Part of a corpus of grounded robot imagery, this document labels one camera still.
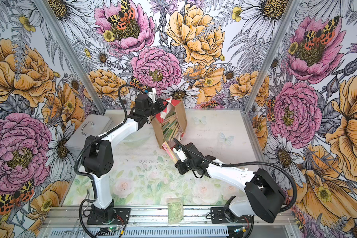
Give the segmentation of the burlap tote bag red front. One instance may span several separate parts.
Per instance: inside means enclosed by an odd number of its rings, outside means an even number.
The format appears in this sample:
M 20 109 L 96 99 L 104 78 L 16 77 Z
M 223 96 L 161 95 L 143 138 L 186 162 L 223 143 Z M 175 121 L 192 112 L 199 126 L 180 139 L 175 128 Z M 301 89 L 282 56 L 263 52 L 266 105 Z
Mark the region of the burlap tote bag red front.
M 164 142 L 170 147 L 174 146 L 174 139 L 181 141 L 187 127 L 187 118 L 183 99 L 173 99 L 164 102 L 167 106 L 152 120 L 155 137 L 160 149 Z

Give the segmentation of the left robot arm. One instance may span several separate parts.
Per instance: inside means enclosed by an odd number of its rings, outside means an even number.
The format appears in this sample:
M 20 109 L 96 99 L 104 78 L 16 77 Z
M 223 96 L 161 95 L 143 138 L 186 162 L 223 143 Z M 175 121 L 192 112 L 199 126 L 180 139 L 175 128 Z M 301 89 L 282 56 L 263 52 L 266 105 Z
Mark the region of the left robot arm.
M 126 137 L 140 130 L 149 117 L 166 109 L 164 100 L 156 98 L 156 89 L 147 88 L 135 100 L 134 109 L 127 114 L 125 121 L 99 136 L 89 136 L 79 154 L 78 162 L 85 172 L 75 166 L 77 175 L 86 175 L 92 182 L 94 198 L 91 202 L 91 218 L 109 224 L 115 218 L 114 201 L 110 192 L 108 173 L 114 164 L 114 149 Z

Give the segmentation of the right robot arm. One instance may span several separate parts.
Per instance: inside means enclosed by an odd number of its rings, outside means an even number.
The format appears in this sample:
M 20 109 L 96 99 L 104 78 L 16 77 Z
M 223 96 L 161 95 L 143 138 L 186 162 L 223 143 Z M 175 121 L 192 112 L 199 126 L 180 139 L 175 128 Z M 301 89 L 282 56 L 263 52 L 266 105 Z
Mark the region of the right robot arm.
M 175 145 L 173 159 L 181 175 L 191 171 L 197 178 L 218 179 L 244 192 L 242 197 L 230 196 L 224 207 L 214 212 L 218 223 L 236 223 L 244 216 L 273 223 L 285 203 L 284 193 L 264 169 L 227 167 L 213 156 L 203 156 L 192 143 Z

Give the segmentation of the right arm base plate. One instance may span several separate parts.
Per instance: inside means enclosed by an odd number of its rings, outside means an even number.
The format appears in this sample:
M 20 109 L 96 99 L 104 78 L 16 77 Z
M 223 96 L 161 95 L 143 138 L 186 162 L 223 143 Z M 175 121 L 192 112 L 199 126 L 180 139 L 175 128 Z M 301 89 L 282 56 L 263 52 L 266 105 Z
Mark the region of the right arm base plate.
M 211 207 L 210 219 L 212 224 L 251 224 L 252 216 L 244 215 L 237 217 L 229 209 L 224 207 Z

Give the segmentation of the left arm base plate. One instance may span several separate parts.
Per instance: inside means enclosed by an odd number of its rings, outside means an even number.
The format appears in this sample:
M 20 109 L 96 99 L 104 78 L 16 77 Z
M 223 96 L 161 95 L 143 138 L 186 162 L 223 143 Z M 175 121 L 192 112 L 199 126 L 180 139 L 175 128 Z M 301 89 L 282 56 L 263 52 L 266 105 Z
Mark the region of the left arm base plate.
M 127 225 L 130 208 L 99 209 L 92 207 L 87 219 L 88 225 Z

